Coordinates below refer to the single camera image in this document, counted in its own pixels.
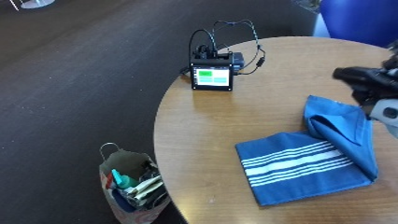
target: table top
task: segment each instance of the table top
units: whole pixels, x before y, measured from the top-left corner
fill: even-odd
[[[335,67],[378,67],[388,51],[315,38],[260,39],[266,62],[234,78],[234,90],[191,91],[178,77],[163,95],[154,149],[173,202],[189,223],[398,223],[398,140],[372,124],[379,177],[367,187],[259,207],[238,160],[235,143],[304,129],[308,95],[355,105],[350,87],[331,78]],[[230,47],[244,60],[255,42]]]

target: bag handle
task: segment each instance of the bag handle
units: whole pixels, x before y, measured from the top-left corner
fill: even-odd
[[[114,143],[102,144],[102,146],[99,147],[99,153],[101,153],[102,159],[103,159],[102,148],[103,148],[103,146],[107,146],[107,145],[113,145],[117,148],[117,150],[121,150],[119,147]]]

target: striped cloth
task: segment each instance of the striped cloth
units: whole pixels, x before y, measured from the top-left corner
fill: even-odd
[[[358,106],[310,96],[308,130],[236,144],[259,205],[366,186],[376,178],[371,123]]]

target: white stripe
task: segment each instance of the white stripe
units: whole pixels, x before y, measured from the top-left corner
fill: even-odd
[[[294,175],[298,172],[302,173],[302,172],[314,170],[316,168],[323,168],[324,166],[340,164],[342,162],[347,162],[347,161],[350,161],[350,159],[347,157],[340,158],[340,159],[334,160],[334,161],[323,161],[323,162],[316,163],[316,164],[308,164],[308,165],[304,165],[304,166],[299,166],[298,168],[294,168],[292,170],[287,170],[287,171],[282,171],[282,172],[276,172],[276,173],[270,173],[267,175],[251,177],[251,178],[248,178],[248,181],[250,181],[250,183],[256,183],[256,182],[264,181],[270,178],[283,177],[286,175]]]
[[[255,163],[244,164],[243,167],[258,166],[258,165],[264,164],[264,163],[267,163],[270,161],[276,161],[276,160],[282,160],[282,159],[287,159],[287,158],[294,158],[294,157],[298,157],[298,156],[303,156],[306,154],[312,154],[314,152],[323,151],[323,150],[326,150],[328,148],[334,148],[334,146],[322,147],[322,148],[310,148],[310,149],[306,149],[302,152],[291,152],[291,153],[287,153],[287,155],[283,155],[280,157],[268,158],[268,159],[266,159],[263,161],[256,161]]]
[[[292,176],[287,176],[284,178],[279,178],[279,179],[274,179],[274,180],[270,180],[270,181],[266,181],[266,182],[260,182],[258,184],[252,184],[251,187],[258,187],[258,186],[262,186],[262,185],[266,185],[266,184],[271,184],[271,183],[282,181],[282,180],[294,179],[294,178],[300,177],[302,175],[310,175],[310,174],[320,173],[320,172],[324,172],[324,171],[328,171],[328,170],[334,170],[336,168],[348,166],[351,164],[352,164],[352,162],[350,161],[348,163],[344,163],[344,164],[338,165],[338,166],[332,166],[330,168],[324,168],[324,169],[319,169],[319,170],[312,170],[312,171],[310,171],[310,172],[307,172],[304,174],[296,174],[296,175],[292,175]]]
[[[319,153],[316,155],[302,157],[296,160],[274,162],[268,165],[264,165],[264,166],[260,166],[256,168],[251,168],[251,169],[246,169],[246,175],[260,175],[272,170],[287,169],[290,167],[294,167],[294,166],[304,164],[304,163],[323,161],[324,159],[336,157],[339,155],[342,155],[340,152],[338,150],[334,150],[334,151]]]
[[[316,147],[316,146],[319,146],[319,145],[330,146],[331,144],[330,144],[327,141],[323,141],[323,142],[319,142],[319,143],[307,145],[307,146],[304,146],[304,147],[288,148],[288,149],[284,149],[284,150],[282,150],[282,151],[274,152],[274,153],[271,153],[271,154],[268,154],[268,155],[264,155],[264,156],[259,156],[259,157],[254,157],[254,158],[242,160],[240,163],[254,162],[254,161],[256,161],[256,160],[262,160],[262,159],[270,158],[270,157],[272,157],[272,156],[282,155],[282,154],[284,154],[284,153],[287,153],[287,152],[300,151],[302,149],[312,148],[312,147]]]

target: floor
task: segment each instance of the floor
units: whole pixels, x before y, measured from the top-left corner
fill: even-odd
[[[55,0],[19,11],[0,0],[1,223],[118,223],[98,149],[114,142],[155,159],[157,108],[190,34],[250,19],[259,38],[291,35],[288,15],[288,0]],[[218,38],[252,39],[243,27]],[[173,204],[154,223],[183,223]]]

